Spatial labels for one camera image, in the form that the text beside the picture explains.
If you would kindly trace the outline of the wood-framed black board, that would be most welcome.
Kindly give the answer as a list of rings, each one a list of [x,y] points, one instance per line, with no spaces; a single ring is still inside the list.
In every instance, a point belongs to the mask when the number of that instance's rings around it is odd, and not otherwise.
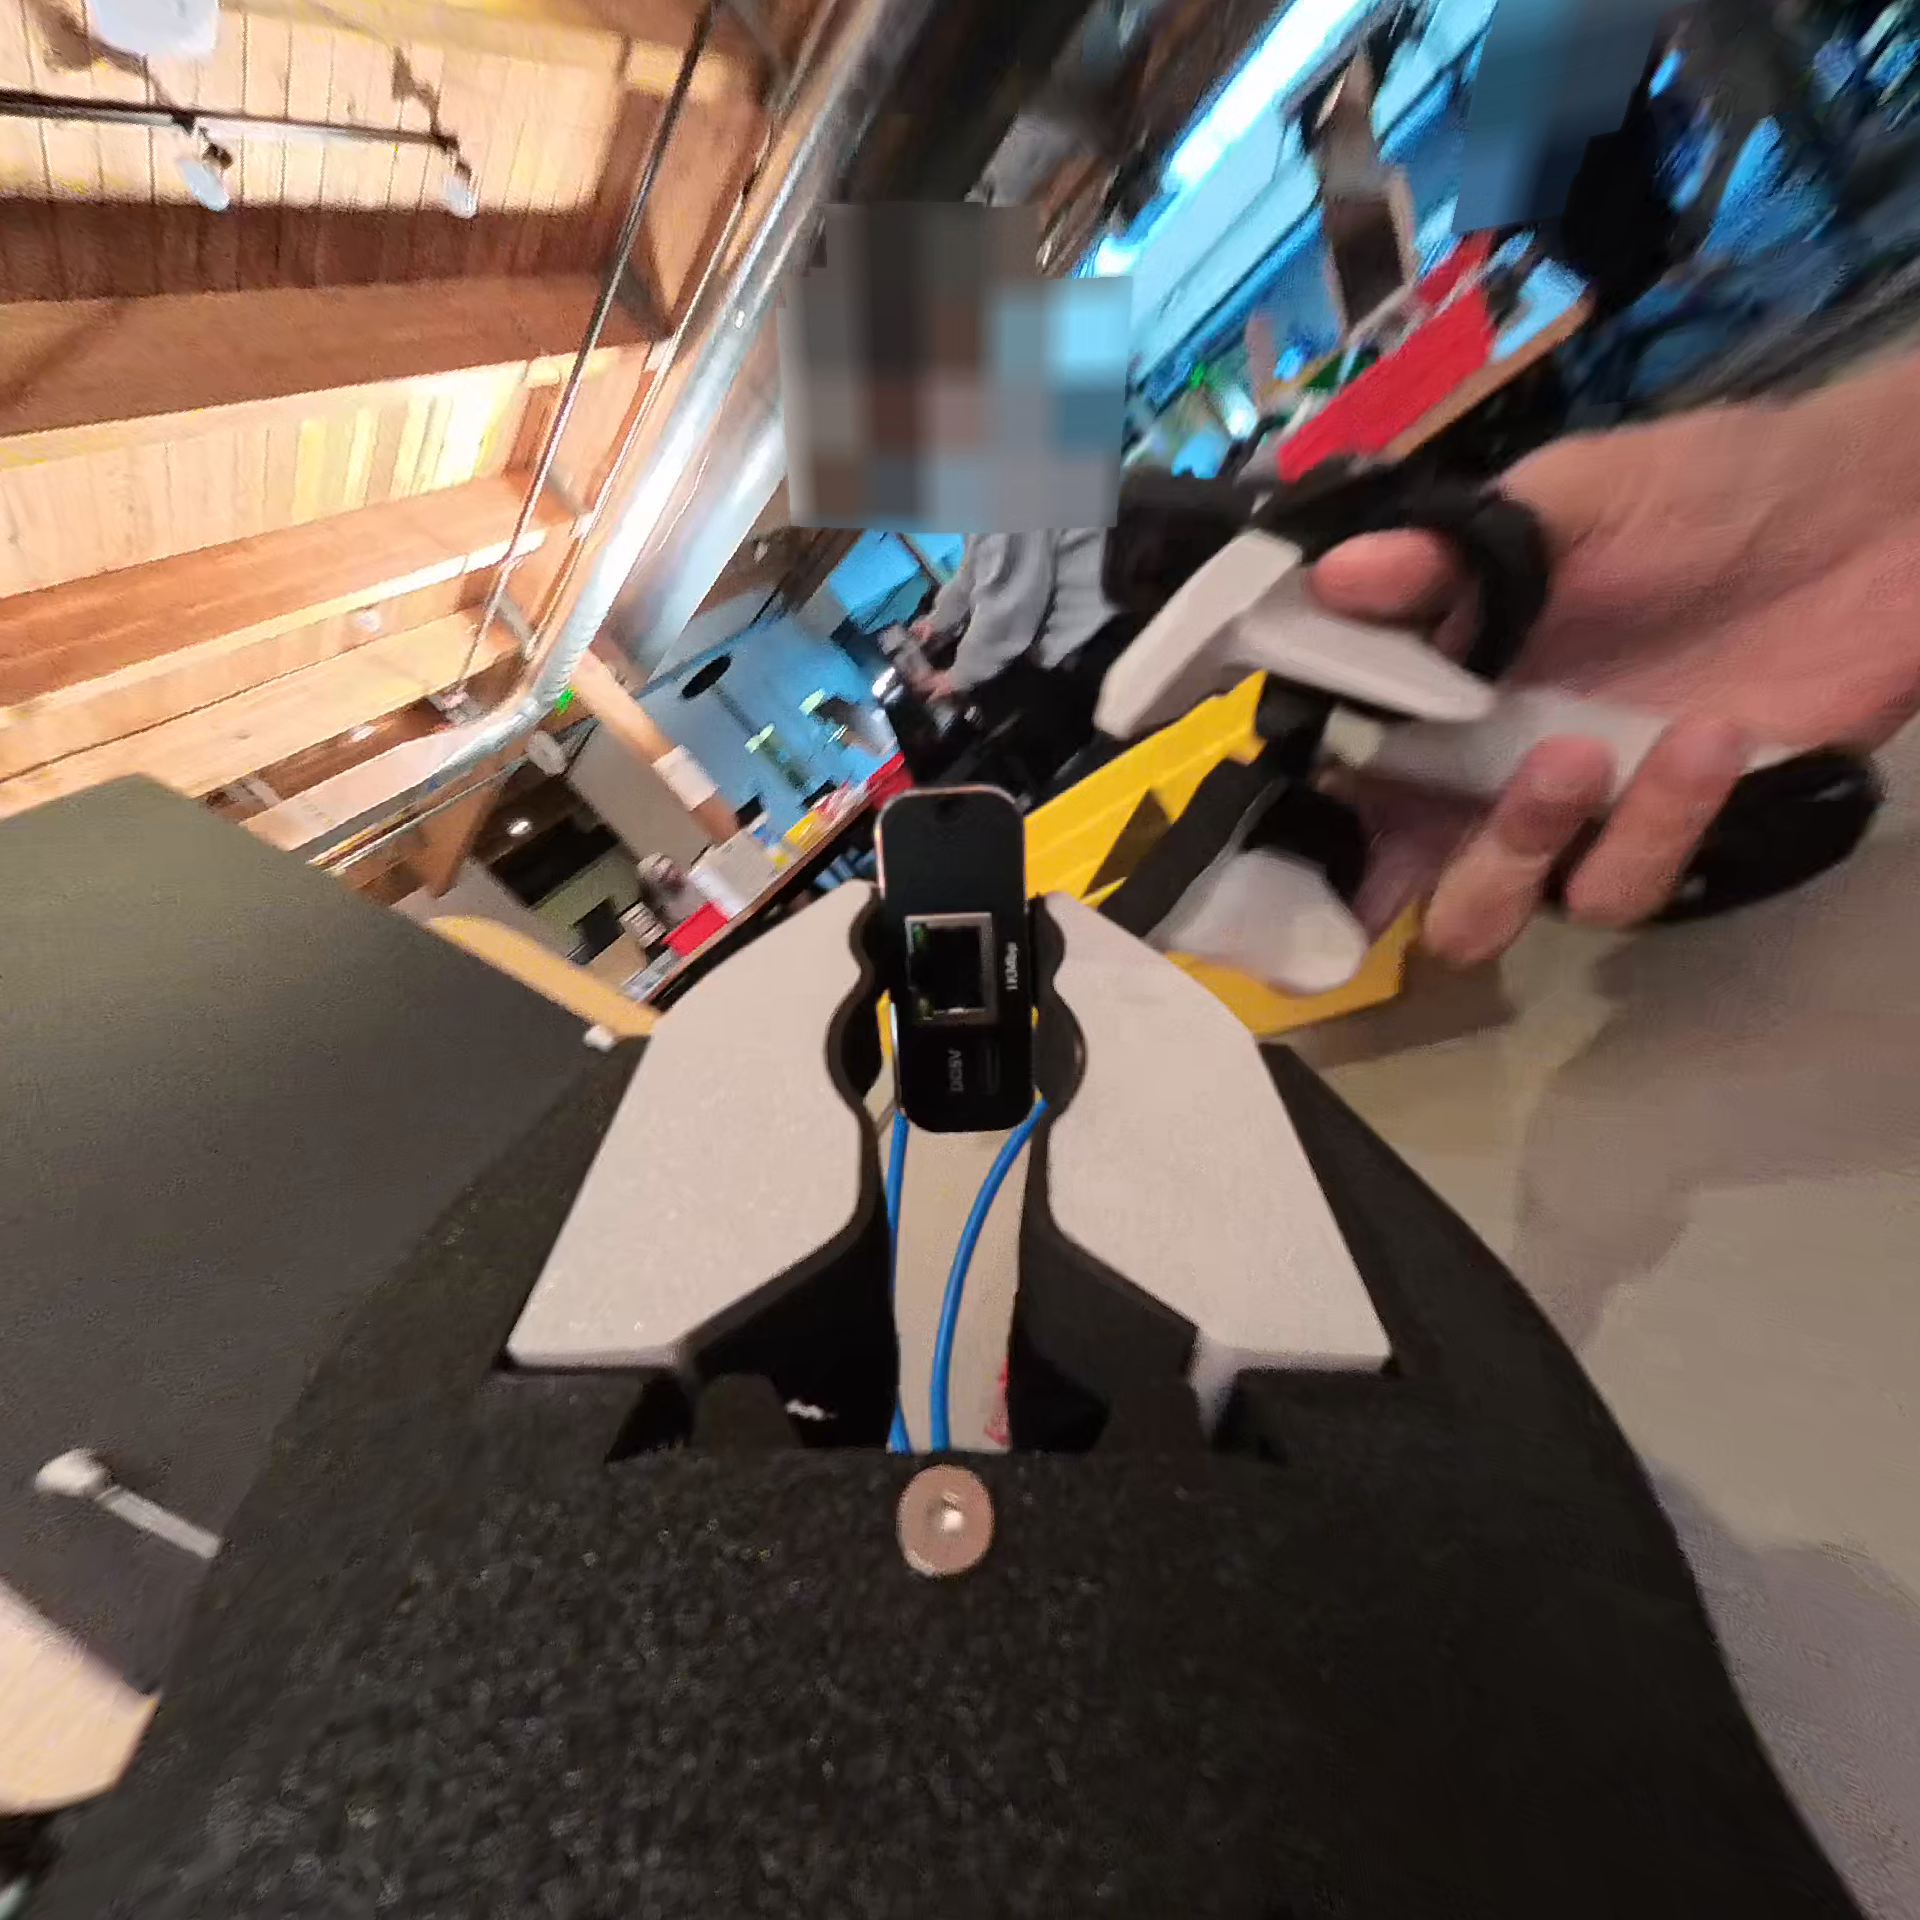
[[[652,1025],[153,779],[5,821],[5,1818],[389,1585]]]

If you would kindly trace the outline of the black ethernet adapter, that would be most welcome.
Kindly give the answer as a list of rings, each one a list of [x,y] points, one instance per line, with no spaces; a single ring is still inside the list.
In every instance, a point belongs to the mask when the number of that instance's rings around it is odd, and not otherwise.
[[[990,784],[920,787],[874,850],[900,1108],[929,1133],[1011,1131],[1036,1098],[1024,816]]]

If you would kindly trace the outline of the person's right hand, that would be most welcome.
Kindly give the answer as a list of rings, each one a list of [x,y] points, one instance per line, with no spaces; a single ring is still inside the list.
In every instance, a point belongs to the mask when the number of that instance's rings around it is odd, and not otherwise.
[[[1612,794],[1586,737],[1536,746],[1490,804],[1361,781],[1373,837],[1354,915],[1425,912],[1428,953],[1498,959],[1565,871],[1564,909],[1633,929],[1760,748],[1875,752],[1918,701],[1918,355],[1770,396],[1562,439],[1499,490],[1552,551],[1521,681],[1662,715]]]

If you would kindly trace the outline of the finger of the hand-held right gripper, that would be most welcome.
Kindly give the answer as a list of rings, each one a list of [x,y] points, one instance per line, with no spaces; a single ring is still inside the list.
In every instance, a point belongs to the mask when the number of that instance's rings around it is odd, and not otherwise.
[[[1369,849],[1355,804],[1224,760],[1115,890],[1113,922],[1281,994],[1333,993],[1372,948],[1354,909]]]

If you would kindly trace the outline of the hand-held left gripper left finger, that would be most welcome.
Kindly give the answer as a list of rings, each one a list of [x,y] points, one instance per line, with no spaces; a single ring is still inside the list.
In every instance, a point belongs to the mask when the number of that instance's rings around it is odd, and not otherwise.
[[[514,1370],[690,1394],[758,1378],[814,1447],[885,1447],[875,915],[875,887],[845,883],[658,1018],[508,1337]]]

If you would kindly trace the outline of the white ceiling device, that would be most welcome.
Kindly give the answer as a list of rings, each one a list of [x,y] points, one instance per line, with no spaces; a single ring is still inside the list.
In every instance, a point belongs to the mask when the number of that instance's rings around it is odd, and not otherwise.
[[[88,2],[92,37],[136,63],[189,63],[213,57],[222,5],[205,2]]]

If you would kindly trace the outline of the yellow storage bin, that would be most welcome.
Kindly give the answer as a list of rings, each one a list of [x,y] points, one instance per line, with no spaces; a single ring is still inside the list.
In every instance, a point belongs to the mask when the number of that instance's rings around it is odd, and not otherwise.
[[[1069,895],[1102,905],[1163,829],[1186,812],[1219,764],[1258,756],[1258,692],[1258,676],[1242,680],[1230,692],[1203,701],[1179,722],[1141,738],[1058,799],[1029,812],[1029,891]],[[1260,1040],[1281,1040],[1308,1027],[1357,1018],[1402,997],[1417,929],[1417,915],[1404,912],[1377,937],[1345,985],[1314,997],[1275,993],[1235,968],[1217,968],[1186,953],[1173,961]]]

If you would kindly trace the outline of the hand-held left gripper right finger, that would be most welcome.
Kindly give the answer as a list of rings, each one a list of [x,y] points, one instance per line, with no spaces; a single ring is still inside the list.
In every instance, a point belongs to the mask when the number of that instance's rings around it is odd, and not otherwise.
[[[1212,1439],[1249,1376],[1381,1376],[1385,1324],[1251,1032],[1069,896],[1037,903],[1036,953],[1011,1447],[1088,1451],[1166,1394]]]

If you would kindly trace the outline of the cluttered background table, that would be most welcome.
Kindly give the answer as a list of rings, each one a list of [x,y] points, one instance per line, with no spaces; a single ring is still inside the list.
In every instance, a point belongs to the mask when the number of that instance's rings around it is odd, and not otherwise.
[[[891,752],[862,779],[821,788],[792,828],[774,833],[757,819],[697,856],[689,868],[690,909],[662,929],[650,945],[646,964],[619,989],[642,1005],[665,1009],[734,945],[843,883],[869,880],[881,810],[912,781],[907,760]]]

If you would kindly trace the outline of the black track light rail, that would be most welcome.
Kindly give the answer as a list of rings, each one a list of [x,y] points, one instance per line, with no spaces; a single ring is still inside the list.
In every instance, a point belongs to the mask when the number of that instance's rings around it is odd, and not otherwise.
[[[188,152],[177,163],[188,196],[209,210],[225,213],[233,203],[226,177],[240,146],[369,146],[433,154],[442,163],[440,188],[445,210],[461,223],[478,216],[475,175],[459,141],[433,128],[363,128],[265,112],[225,112],[162,104],[83,100],[45,91],[6,88],[3,119],[10,123],[115,128],[170,133]]]

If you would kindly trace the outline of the silver ventilation duct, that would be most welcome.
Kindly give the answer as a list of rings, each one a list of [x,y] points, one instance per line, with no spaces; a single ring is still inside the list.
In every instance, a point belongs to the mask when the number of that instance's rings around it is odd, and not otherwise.
[[[653,565],[682,531],[725,407],[931,11],[933,5],[849,2],[822,15],[533,660],[512,699],[440,737],[444,756],[424,777],[427,787],[453,781],[536,730],[636,568]]]

